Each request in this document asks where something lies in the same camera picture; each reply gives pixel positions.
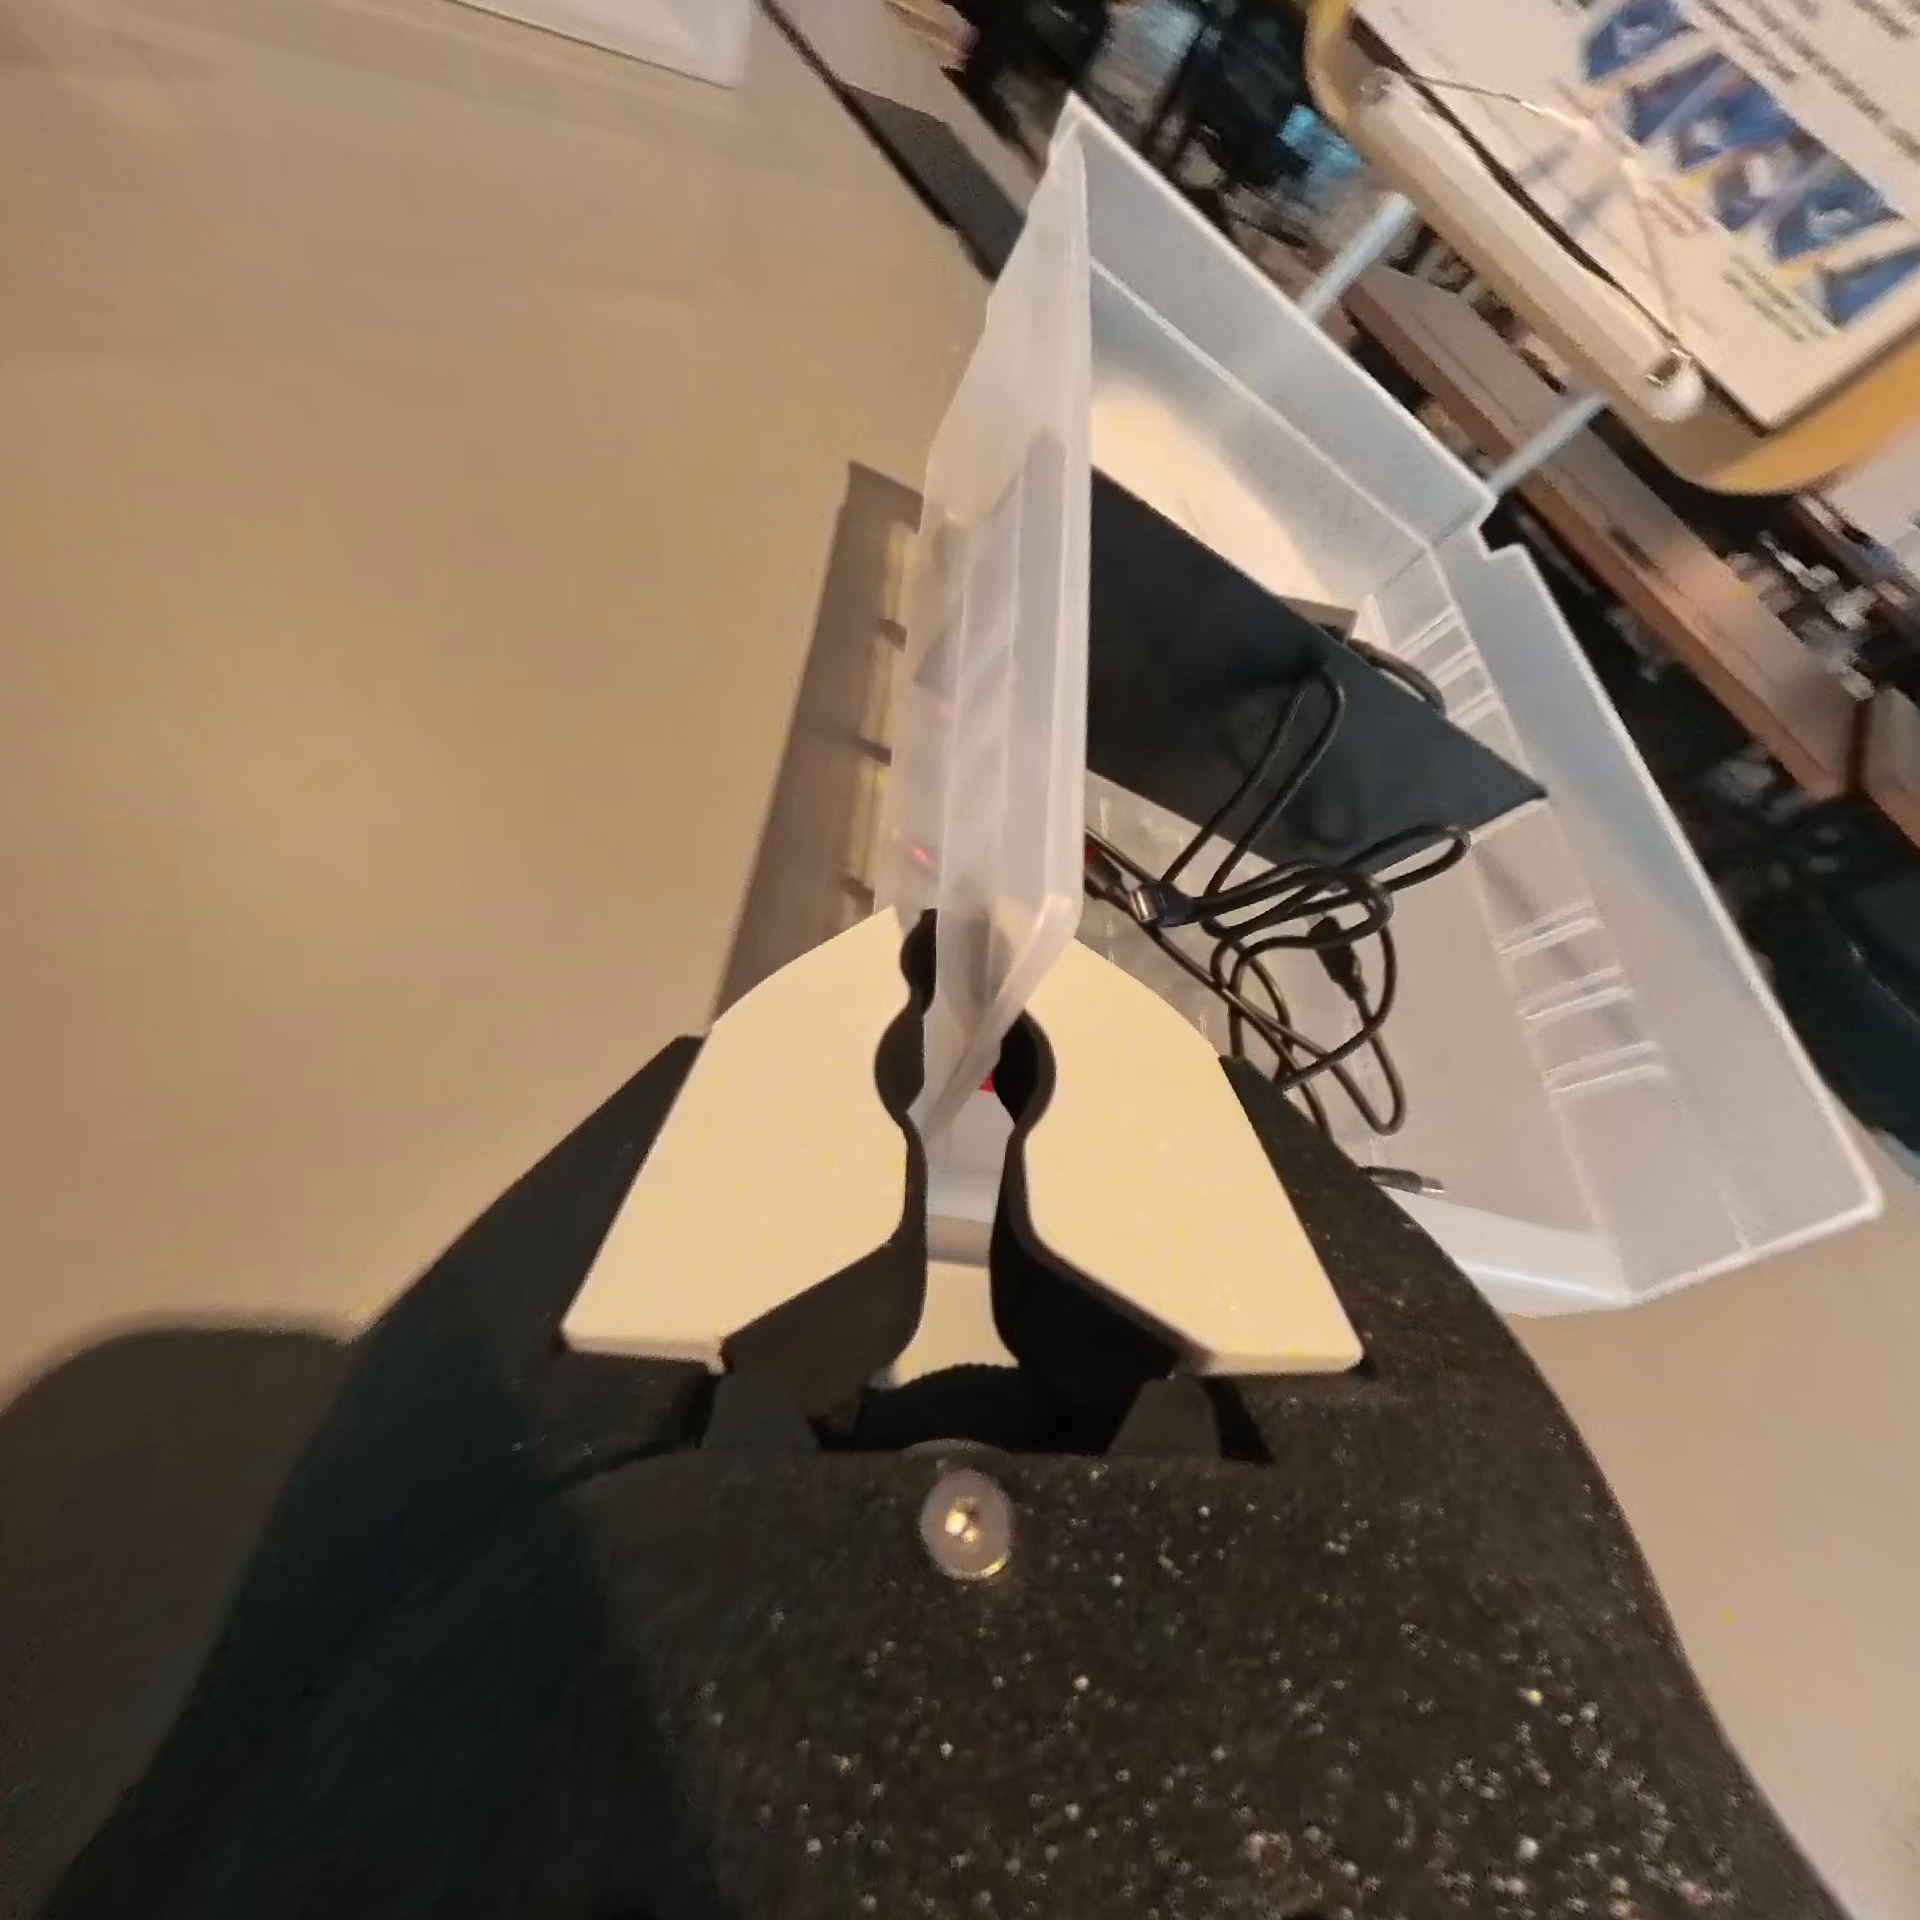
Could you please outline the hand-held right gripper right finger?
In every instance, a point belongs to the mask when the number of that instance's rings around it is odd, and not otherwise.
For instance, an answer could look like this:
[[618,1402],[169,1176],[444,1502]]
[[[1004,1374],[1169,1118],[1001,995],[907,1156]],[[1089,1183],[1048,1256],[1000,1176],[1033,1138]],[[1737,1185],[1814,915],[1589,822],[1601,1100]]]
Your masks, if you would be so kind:
[[1349,1374],[1363,1345],[1228,1066],[1138,978],[1060,960],[1010,1028],[1001,1345],[1048,1374]]

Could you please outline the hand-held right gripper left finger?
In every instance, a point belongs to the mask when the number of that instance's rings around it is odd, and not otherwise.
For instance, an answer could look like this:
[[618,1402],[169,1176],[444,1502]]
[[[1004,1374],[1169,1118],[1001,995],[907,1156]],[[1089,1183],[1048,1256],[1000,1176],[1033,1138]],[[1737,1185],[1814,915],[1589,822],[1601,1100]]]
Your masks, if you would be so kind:
[[884,907],[732,1003],[698,1048],[562,1322],[622,1359],[720,1359],[732,1335],[890,1244],[925,1279],[910,1112],[922,1010]]

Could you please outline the black divider panel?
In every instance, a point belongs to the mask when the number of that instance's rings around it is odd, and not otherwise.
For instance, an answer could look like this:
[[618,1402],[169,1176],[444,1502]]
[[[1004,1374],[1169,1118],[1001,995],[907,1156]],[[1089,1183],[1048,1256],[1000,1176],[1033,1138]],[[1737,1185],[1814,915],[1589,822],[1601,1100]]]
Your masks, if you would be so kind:
[[1258,860],[1376,870],[1547,791],[1421,692],[1094,473],[1089,770]]

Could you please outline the wooden desk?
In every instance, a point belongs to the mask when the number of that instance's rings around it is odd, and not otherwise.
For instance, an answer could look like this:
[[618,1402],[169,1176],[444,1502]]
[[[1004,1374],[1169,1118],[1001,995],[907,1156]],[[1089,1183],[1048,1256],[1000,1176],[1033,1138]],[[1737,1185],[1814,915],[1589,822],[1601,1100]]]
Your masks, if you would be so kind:
[[[1421,279],[1369,271],[1344,306],[1494,462],[1571,400]],[[1814,800],[1867,800],[1916,847],[1916,706],[1901,692],[1851,692],[1590,428],[1510,491]]]

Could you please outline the white document stand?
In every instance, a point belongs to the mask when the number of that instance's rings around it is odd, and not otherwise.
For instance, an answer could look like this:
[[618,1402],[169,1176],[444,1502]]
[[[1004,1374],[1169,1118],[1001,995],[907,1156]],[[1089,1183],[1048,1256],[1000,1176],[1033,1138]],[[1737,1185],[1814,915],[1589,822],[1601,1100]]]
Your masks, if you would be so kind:
[[1360,60],[1332,73],[1315,70],[1309,84],[1312,102],[1420,223],[1678,470],[1707,423],[1709,385],[1668,320],[1597,273],[1413,76]]

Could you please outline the printed instruction board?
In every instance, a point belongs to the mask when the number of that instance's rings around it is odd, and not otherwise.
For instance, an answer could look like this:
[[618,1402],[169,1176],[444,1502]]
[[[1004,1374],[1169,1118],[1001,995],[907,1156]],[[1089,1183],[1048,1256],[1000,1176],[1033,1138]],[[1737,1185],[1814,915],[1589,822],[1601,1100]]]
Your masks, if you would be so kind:
[[1709,385],[1683,480],[1792,494],[1916,428],[1916,6],[1332,3],[1306,52],[1429,88],[1668,320]]

